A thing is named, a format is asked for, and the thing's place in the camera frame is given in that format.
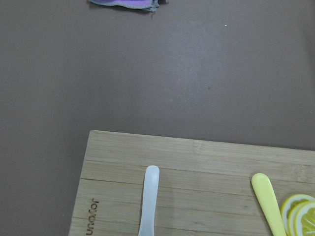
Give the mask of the grey and purple cloths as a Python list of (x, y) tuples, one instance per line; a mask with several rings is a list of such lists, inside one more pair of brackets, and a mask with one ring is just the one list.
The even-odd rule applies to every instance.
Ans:
[(121, 6), (128, 9), (155, 12), (159, 8), (157, 0), (89, 0), (102, 6)]

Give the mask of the lower lemon slice stack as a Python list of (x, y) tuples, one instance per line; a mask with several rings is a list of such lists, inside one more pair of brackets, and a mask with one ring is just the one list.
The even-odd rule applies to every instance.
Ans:
[(290, 196), (281, 207), (281, 217), (288, 236), (314, 236), (315, 198), (306, 194)]

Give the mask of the yellow plastic knife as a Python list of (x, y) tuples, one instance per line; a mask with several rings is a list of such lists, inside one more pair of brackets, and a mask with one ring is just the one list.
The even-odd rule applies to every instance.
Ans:
[(270, 179), (263, 173), (256, 173), (251, 183), (272, 235), (285, 236), (284, 224)]

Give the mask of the bamboo cutting board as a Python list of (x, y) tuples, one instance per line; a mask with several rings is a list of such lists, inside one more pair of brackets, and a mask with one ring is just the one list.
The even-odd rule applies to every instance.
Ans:
[(315, 193), (310, 150), (92, 130), (69, 235), (137, 235), (150, 165), (159, 167), (157, 236), (269, 236), (256, 173), (269, 177), (279, 204)]

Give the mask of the white ceramic spoon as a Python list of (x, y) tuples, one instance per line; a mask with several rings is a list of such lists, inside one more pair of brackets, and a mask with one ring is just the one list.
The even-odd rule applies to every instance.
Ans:
[(158, 196), (159, 184), (159, 168), (150, 165), (146, 168), (143, 195), (142, 195), (142, 211), (139, 227), (139, 236), (155, 235), (155, 212)]

